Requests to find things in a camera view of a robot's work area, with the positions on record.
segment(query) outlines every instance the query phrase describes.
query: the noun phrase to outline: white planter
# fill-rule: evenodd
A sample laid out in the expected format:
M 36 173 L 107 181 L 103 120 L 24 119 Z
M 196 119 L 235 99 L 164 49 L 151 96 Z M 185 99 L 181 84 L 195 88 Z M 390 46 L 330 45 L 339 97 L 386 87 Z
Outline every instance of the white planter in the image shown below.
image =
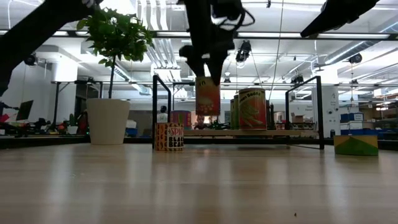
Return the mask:
M 92 144 L 123 144 L 130 103 L 123 100 L 87 100 L 88 124 Z
M 67 129 L 69 134 L 76 134 L 78 126 L 68 126 Z

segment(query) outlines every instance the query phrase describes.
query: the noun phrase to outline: wooden shelf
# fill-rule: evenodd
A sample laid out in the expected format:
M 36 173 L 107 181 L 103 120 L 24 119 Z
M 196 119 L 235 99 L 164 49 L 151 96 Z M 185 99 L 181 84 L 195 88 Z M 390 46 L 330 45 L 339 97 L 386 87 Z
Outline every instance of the wooden shelf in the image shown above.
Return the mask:
M 184 136 L 318 136 L 306 130 L 184 130 Z

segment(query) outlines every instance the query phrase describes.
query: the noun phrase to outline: tall can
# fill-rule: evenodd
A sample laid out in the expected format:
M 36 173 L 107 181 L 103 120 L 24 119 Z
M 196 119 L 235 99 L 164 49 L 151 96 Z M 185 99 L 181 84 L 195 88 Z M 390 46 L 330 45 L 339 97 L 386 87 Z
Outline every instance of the tall can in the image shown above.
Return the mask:
M 211 77 L 197 77 L 196 114 L 203 116 L 220 115 L 220 86 L 216 86 Z
M 235 129 L 235 103 L 234 99 L 231 100 L 231 112 L 229 113 L 229 123 L 231 126 L 231 129 Z
M 239 95 L 234 96 L 234 127 L 235 129 L 239 129 Z
M 266 91 L 248 88 L 239 91 L 239 127 L 241 129 L 267 129 Z

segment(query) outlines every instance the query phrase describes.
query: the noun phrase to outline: tree trunk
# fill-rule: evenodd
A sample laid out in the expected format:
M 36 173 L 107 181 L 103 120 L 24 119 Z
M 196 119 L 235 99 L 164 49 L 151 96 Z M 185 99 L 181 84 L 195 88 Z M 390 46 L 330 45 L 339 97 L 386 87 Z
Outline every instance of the tree trunk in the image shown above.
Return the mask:
M 109 99 L 112 98 L 112 88 L 113 88 L 113 77 L 114 77 L 114 67 L 116 66 L 116 56 L 113 57 L 113 62 L 112 62 L 112 72 L 111 72 L 111 84 L 109 86 Z

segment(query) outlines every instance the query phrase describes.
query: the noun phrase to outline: computer monitor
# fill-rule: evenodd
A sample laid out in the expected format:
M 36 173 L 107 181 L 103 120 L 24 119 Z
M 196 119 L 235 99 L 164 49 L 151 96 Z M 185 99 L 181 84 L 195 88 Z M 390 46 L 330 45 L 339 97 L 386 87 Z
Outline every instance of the computer monitor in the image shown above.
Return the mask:
M 17 115 L 17 121 L 29 119 L 30 110 L 32 109 L 33 100 L 21 103 Z

